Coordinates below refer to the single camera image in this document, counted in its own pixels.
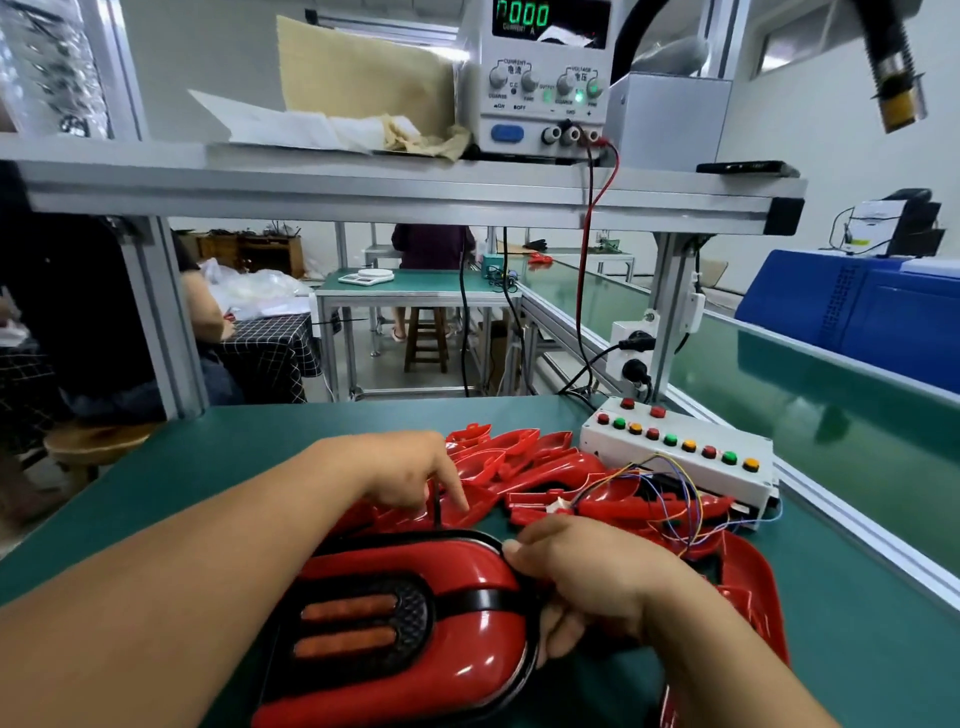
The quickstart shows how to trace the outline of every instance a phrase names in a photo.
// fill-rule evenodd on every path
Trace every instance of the digital display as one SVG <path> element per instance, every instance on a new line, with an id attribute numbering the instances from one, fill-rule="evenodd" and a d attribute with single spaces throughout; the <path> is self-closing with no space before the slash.
<path id="1" fill-rule="evenodd" d="M 582 48 L 606 48 L 609 0 L 496 0 L 493 34 Z"/>

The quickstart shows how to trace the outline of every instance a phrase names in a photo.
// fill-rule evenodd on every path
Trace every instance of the hand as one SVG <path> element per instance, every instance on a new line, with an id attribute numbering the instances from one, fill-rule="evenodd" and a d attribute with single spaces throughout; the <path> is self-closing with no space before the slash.
<path id="1" fill-rule="evenodd" d="M 453 502 L 468 510 L 457 466 L 439 432 L 384 432 L 322 440 L 333 456 L 353 468 L 360 497 L 389 507 L 420 508 L 430 497 L 427 480 L 442 484 Z"/>
<path id="2" fill-rule="evenodd" d="M 694 574 L 660 546 L 572 516 L 537 521 L 504 542 L 503 552 L 514 569 L 557 588 L 540 615 L 539 665 L 572 650 L 598 618 L 609 631 L 642 639 L 650 601 L 677 575 Z"/>

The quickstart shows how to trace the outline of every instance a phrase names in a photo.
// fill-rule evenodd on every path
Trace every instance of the worker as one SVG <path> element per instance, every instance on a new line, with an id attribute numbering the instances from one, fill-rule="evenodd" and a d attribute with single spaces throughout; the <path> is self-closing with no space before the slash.
<path id="1" fill-rule="evenodd" d="M 466 225 L 397 225 L 391 238 L 394 250 L 403 253 L 402 270 L 456 271 L 467 255 L 476 251 L 477 241 Z M 406 310 L 394 308 L 394 341 L 407 338 Z M 454 333 L 452 328 L 447 337 Z"/>
<path id="2" fill-rule="evenodd" d="M 440 434 L 321 440 L 41 584 L 0 608 L 0 725 L 197 725 L 350 505 L 367 497 L 422 507 L 431 477 L 467 508 Z M 541 616 L 541 664 L 605 620 L 657 651 L 684 725 L 836 725 L 731 604 L 669 551 L 600 522 L 552 516 L 504 553 L 518 571 L 556 585 Z"/>
<path id="3" fill-rule="evenodd" d="M 4 216 L 9 244 L 0 277 L 21 320 L 50 357 L 66 405 L 78 418 L 110 424 L 164 419 L 163 403 L 123 253 L 97 217 Z M 242 404 L 243 393 L 212 345 L 228 339 L 206 281 L 174 236 L 176 264 L 211 404 Z"/>

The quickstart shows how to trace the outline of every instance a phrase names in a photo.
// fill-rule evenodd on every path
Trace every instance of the plastic bag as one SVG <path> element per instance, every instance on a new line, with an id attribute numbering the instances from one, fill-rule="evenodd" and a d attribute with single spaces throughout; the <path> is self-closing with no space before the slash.
<path id="1" fill-rule="evenodd" d="M 310 287 L 280 271 L 237 273 L 216 258 L 201 263 L 210 293 L 224 314 L 237 321 L 265 316 L 285 316 L 310 310 Z"/>

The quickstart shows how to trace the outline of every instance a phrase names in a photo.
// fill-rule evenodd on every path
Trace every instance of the window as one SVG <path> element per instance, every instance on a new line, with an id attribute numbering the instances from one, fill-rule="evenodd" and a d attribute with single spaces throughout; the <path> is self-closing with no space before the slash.
<path id="1" fill-rule="evenodd" d="M 894 0 L 904 18 L 914 17 L 923 0 Z M 805 61 L 863 37 L 860 18 L 850 0 L 832 0 L 767 32 L 756 66 L 759 76 Z"/>

